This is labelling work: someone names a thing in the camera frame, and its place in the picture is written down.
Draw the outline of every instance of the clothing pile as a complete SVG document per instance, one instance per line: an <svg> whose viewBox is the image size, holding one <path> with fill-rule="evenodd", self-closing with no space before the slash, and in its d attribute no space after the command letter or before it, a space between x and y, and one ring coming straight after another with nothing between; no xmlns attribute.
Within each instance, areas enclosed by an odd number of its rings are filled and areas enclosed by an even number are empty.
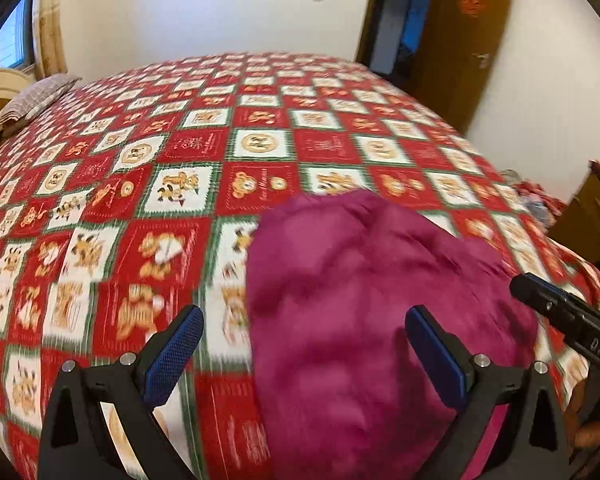
<svg viewBox="0 0 600 480"><path fill-rule="evenodd" d="M544 226L545 231L555 224L555 221L567 207L562 200L549 195L540 184L530 180L522 180L519 174L513 170L503 171L502 176L507 184L516 190L520 202Z"/></svg>
<svg viewBox="0 0 600 480"><path fill-rule="evenodd" d="M275 477L402 480L455 412L404 334L424 304L471 353L527 366L536 315L502 257L368 190L299 195L262 215L247 262L253 373ZM486 462L494 414L465 478Z"/></svg>

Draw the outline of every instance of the bed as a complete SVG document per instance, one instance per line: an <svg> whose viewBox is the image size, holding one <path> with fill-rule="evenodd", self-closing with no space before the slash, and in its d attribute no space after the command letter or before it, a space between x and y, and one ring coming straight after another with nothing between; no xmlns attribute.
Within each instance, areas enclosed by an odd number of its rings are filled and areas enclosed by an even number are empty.
<svg viewBox="0 0 600 480"><path fill-rule="evenodd" d="M271 478L247 248L258 215L293 194L360 187L600 309L599 272L548 240L467 140L365 67L269 53L130 70L65 95L0 146L0 446L21 475L36 477L62 362L138 351L193 301L205 336L155 418L199 478ZM565 405L586 361L542 321L536 355ZM103 411L141 477L115 410Z"/></svg>

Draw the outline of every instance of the window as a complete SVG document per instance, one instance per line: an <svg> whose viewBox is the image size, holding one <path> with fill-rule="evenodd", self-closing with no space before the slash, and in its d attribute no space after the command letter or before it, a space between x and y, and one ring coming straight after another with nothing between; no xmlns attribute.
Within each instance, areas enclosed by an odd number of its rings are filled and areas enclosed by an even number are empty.
<svg viewBox="0 0 600 480"><path fill-rule="evenodd" d="M0 68L31 63L31 1L21 0L0 29Z"/></svg>

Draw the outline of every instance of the metal screw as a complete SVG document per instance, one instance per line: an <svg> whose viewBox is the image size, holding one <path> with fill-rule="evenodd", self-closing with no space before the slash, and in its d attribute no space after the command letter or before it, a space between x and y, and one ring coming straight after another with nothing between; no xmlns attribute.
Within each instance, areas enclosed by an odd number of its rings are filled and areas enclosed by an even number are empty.
<svg viewBox="0 0 600 480"><path fill-rule="evenodd" d="M486 368L491 365L491 359L489 359L488 355L485 354L477 354L474 356L474 363L476 363L480 368Z"/></svg>
<svg viewBox="0 0 600 480"><path fill-rule="evenodd" d="M75 361L73 359L69 359L68 361L65 361L64 363L62 363L62 371L63 372L70 372L74 368L75 368Z"/></svg>
<svg viewBox="0 0 600 480"><path fill-rule="evenodd" d="M541 375L544 375L549 371L549 368L542 361L536 361L534 363L534 368L536 369L536 372L538 372Z"/></svg>
<svg viewBox="0 0 600 480"><path fill-rule="evenodd" d="M120 364L129 366L136 362L136 354L133 352L125 352L120 356Z"/></svg>

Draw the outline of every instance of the checkered pattern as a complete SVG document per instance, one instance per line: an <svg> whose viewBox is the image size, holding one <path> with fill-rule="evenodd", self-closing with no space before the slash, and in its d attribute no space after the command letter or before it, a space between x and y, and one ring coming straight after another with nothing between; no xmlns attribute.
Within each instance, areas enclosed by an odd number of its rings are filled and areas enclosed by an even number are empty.
<svg viewBox="0 0 600 480"><path fill-rule="evenodd" d="M155 418L200 478L271 478L244 308L251 235L295 193L361 187L600 307L600 275L544 237L470 143L364 67L225 54L131 70L0 147L0 446L24 478L61 363L138 351L191 301L205 335ZM537 352L566 402L586 363L544 324Z"/></svg>

